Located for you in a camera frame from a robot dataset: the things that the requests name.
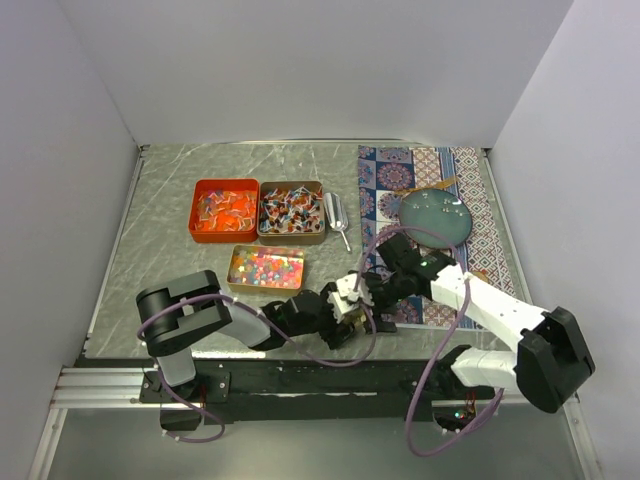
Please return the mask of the gold jar lid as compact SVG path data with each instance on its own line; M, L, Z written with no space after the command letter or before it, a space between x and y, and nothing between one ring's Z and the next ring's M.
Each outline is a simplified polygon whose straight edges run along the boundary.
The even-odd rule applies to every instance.
M349 317L349 323L356 329L363 329L366 323L366 315L363 312L356 312Z

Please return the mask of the gold tin of star candies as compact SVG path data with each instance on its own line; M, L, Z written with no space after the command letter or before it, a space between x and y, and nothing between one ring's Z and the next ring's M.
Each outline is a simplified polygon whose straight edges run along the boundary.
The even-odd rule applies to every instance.
M304 284L304 251L264 245L236 245L227 284L232 291L293 296Z

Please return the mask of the silver metal scoop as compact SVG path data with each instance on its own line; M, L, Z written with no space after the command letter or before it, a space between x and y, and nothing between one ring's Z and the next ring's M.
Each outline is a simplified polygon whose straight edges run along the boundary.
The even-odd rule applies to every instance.
M346 236L346 230L349 226L349 222L340 197L335 193L326 192L323 199L325 204L325 213L330 228L341 235L347 252L351 253L351 245Z

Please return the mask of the beige tin of small lollipops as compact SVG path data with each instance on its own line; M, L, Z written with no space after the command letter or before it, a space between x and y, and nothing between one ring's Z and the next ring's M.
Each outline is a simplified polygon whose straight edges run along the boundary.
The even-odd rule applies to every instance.
M258 240L269 246L318 245L326 237L323 186L319 181L260 185Z

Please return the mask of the orange tin of lollipops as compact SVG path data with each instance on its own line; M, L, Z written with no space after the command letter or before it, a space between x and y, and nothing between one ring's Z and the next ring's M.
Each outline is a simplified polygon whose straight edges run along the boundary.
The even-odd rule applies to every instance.
M196 243L249 243L258 238L260 184L252 178L198 180L188 230Z

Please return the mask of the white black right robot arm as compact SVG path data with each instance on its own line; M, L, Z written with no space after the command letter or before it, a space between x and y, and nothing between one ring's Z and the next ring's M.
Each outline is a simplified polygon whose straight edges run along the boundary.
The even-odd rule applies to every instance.
M507 347L462 345L438 357L437 382L445 396L460 398L472 387L517 390L534 407L555 413L594 373L595 363L570 311L522 302L465 272L441 251L422 254L402 233L380 243L377 253L390 275L364 274L374 306L386 309L422 296L462 313Z

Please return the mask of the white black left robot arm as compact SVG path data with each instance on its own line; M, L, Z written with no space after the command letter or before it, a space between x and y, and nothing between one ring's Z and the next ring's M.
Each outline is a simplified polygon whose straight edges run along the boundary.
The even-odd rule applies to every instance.
M254 308L226 294L213 271L199 271L137 294L138 337L160 367L165 392L188 401L199 388L191 347L213 333L255 351L274 350L288 337L307 334L319 334L331 349L341 346L354 331L348 317L362 300L354 282L350 274L319 293L302 290L284 302Z

